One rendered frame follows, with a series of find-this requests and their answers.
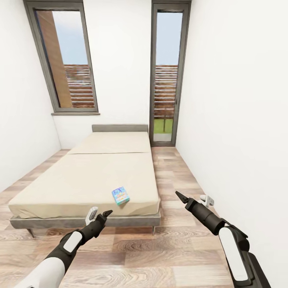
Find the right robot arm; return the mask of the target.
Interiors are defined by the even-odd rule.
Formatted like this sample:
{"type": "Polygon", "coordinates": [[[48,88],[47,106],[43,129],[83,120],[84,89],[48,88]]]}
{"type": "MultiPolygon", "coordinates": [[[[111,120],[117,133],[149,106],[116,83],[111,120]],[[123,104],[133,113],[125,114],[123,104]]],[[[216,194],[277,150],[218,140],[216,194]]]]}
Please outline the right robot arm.
{"type": "Polygon", "coordinates": [[[176,191],[180,200],[187,204],[186,210],[192,213],[215,236],[219,235],[224,249],[234,288],[271,288],[256,256],[249,252],[248,236],[224,218],[219,218],[209,206],[214,200],[208,195],[200,195],[199,201],[187,198],[176,191]]]}

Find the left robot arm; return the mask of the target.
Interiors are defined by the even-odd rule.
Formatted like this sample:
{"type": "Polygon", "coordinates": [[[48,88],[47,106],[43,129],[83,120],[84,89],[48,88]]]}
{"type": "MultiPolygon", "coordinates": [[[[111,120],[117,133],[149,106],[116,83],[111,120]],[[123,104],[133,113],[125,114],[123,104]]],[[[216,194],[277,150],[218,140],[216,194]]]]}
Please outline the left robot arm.
{"type": "Polygon", "coordinates": [[[87,226],[66,234],[60,244],[14,288],[59,288],[78,248],[99,236],[105,228],[107,217],[113,212],[106,211],[94,219],[97,211],[98,207],[91,208],[85,219],[87,226]]]}

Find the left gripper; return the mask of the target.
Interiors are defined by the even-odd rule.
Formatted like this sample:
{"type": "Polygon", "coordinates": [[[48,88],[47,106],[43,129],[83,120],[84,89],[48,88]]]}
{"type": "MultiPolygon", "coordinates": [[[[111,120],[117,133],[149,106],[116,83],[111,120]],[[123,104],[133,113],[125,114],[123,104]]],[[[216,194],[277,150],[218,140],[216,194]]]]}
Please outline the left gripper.
{"type": "Polygon", "coordinates": [[[92,238],[97,238],[102,230],[105,228],[107,217],[112,213],[112,210],[106,211],[103,214],[98,214],[95,221],[87,225],[92,231],[92,238]]]}

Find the board game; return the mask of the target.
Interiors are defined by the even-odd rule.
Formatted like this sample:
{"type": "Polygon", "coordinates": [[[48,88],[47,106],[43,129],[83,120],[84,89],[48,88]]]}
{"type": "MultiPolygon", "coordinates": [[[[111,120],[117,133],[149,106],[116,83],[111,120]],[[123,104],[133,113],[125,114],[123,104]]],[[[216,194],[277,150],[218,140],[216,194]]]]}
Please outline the board game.
{"type": "Polygon", "coordinates": [[[112,191],[112,195],[116,202],[116,205],[120,205],[130,200],[130,197],[128,196],[124,188],[119,188],[119,189],[112,191]]]}

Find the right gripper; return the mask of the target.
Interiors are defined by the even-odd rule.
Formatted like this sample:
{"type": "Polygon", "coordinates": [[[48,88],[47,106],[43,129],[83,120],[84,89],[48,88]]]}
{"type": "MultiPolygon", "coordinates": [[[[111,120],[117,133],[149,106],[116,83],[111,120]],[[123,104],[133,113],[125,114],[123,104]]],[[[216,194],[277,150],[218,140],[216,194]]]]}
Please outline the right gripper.
{"type": "Polygon", "coordinates": [[[195,216],[205,226],[206,218],[210,214],[214,214],[214,212],[212,212],[206,206],[204,206],[203,204],[199,203],[198,201],[196,201],[191,197],[187,198],[178,191],[176,191],[175,193],[184,204],[187,204],[185,206],[186,210],[191,212],[192,215],[195,216]]]}

